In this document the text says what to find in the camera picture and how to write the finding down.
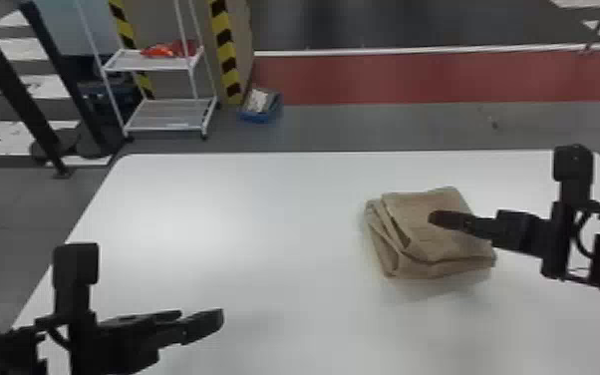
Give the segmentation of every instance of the folded towel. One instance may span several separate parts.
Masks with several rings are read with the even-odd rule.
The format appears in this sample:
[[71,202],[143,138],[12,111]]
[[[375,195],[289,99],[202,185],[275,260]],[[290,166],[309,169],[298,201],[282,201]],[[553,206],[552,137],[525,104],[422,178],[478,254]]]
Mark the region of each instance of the folded towel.
[[437,209],[471,213],[455,187],[391,192],[367,202],[365,221],[387,276],[434,278],[493,267],[488,241],[428,223]]

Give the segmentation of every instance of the white shelf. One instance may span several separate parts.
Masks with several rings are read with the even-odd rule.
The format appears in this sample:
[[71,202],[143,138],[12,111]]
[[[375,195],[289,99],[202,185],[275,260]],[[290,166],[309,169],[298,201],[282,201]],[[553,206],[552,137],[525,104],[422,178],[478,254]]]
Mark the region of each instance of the white shelf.
[[202,131],[206,135],[217,99],[144,99],[126,124],[136,131]]
[[121,49],[103,66],[103,70],[114,72],[152,72],[187,70],[192,72],[200,60],[204,49],[198,47],[194,56],[188,57],[147,57],[140,50]]

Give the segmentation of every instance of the black pole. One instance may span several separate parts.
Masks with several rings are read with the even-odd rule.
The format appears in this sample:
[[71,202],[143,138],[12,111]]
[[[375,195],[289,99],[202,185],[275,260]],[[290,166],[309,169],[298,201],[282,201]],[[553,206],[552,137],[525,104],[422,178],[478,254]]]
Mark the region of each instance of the black pole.
[[[23,16],[28,20],[30,26],[35,31],[35,35],[37,39],[39,39],[44,51],[49,56],[49,60],[56,69],[56,73],[63,81],[63,85],[68,90],[70,97],[72,97],[75,106],[77,106],[77,111],[82,117],[84,125],[91,133],[91,137],[93,137],[93,141],[101,148],[101,149],[109,149],[110,145],[103,135],[103,132],[99,126],[99,122],[96,119],[95,115],[86,104],[84,97],[82,96],[82,92],[79,90],[77,86],[77,81],[74,78],[72,71],[69,69],[67,64],[65,63],[65,59],[61,52],[58,50],[54,39],[51,37],[47,26],[44,24],[42,20],[42,14],[40,10],[37,8],[37,5],[33,1],[24,1],[19,5],[19,10],[23,13]],[[104,151],[107,154],[111,154],[112,151],[106,150]]]
[[57,147],[60,145],[59,138],[1,50],[0,91],[40,145],[47,159],[54,165],[59,176],[68,175],[70,171],[57,151]]

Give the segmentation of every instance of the table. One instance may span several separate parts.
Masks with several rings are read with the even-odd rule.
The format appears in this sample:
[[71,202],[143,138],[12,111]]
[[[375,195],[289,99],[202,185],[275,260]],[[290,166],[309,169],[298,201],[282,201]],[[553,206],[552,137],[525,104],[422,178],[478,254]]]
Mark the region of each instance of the table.
[[[146,374],[600,374],[596,289],[544,279],[538,260],[506,251],[490,274],[389,280],[362,220],[368,198],[443,186],[479,215],[547,216],[551,156],[128,156],[68,241],[100,244],[101,320],[225,309],[220,332],[165,349]],[[16,325],[52,310],[49,273]],[[62,349],[47,342],[41,354],[50,374],[67,373]]]

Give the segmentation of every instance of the black stand base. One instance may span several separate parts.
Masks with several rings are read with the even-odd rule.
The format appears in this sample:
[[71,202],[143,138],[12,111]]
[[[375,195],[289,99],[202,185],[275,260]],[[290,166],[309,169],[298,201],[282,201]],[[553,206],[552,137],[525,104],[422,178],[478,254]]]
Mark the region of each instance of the black stand base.
[[[71,155],[75,152],[75,146],[79,140],[79,133],[75,129],[61,129],[55,132],[59,142],[54,145],[59,157]],[[42,147],[36,142],[30,145],[30,157],[38,164],[44,164],[49,159],[42,150]]]
[[69,180],[70,177],[75,173],[72,168],[67,168],[64,172],[55,172],[52,176],[54,180]]
[[116,127],[100,127],[100,133],[105,141],[104,145],[98,144],[93,139],[87,127],[79,125],[77,131],[80,136],[75,151],[84,159],[98,159],[113,155],[121,149],[126,141],[121,130]]

